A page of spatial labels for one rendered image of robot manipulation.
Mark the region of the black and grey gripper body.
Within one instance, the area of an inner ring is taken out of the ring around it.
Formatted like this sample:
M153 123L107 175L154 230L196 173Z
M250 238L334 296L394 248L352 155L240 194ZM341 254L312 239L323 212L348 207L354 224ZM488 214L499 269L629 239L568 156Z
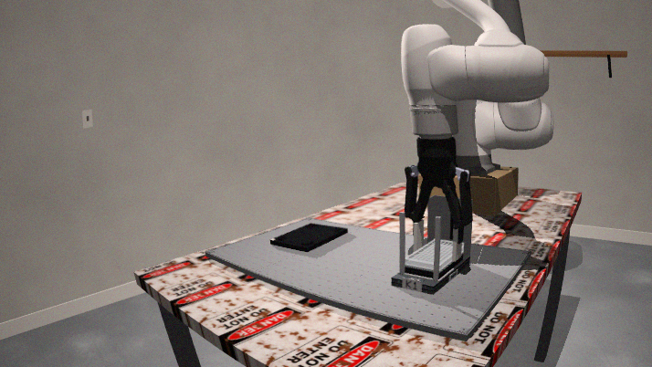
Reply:
M426 169L432 171L428 186L441 188L436 176L438 170L443 171L447 186L449 186L456 176L456 167L458 168L456 163L456 139L450 137L449 139L429 140L418 137L416 144L419 158L417 170L422 177L424 177Z

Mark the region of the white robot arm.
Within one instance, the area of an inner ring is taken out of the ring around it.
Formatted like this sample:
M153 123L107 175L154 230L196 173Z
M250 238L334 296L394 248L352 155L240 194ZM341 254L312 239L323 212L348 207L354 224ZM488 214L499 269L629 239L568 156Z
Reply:
M454 137L458 168L488 175L500 169L491 150L529 150L552 139L553 115L540 100L549 89L549 60L526 45L519 0L443 1L484 33L475 46L452 45L439 25L403 33L412 133L429 140Z

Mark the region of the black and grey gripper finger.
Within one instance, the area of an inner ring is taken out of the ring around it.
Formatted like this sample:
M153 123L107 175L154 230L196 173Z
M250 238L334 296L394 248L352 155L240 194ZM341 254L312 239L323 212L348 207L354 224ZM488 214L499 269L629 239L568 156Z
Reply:
M424 218L426 206L434 188L428 186L431 173L430 169L425 170L421 191L416 202L419 175L417 165L405 167L405 218L410 218L413 221L414 252L424 246L424 219L422 218Z
M456 166L455 166L456 167ZM464 226L473 221L472 203L470 193L470 170L462 170L456 167L456 175L459 180L460 202L457 198L456 186L454 180L449 186L442 170L436 171L436 176L440 182L443 193L446 196L448 207L454 222L453 226L453 250L452 261L456 262L461 258L462 241L464 235ZM462 212L462 214L461 214ZM459 220L460 218L460 220Z

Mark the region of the grey rack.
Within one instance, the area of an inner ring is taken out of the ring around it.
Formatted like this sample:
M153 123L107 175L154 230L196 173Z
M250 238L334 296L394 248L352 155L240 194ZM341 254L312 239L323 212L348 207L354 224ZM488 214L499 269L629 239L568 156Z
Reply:
M398 274L391 278L391 286L434 295L468 266L470 263L472 222L464 226L462 241L464 243L463 260L449 270L442 278L438 279L440 239L453 241L453 226L454 223L446 197L441 195L431 196L427 204L427 243L435 239L433 278L407 274L405 273L405 212L399 212L400 266Z

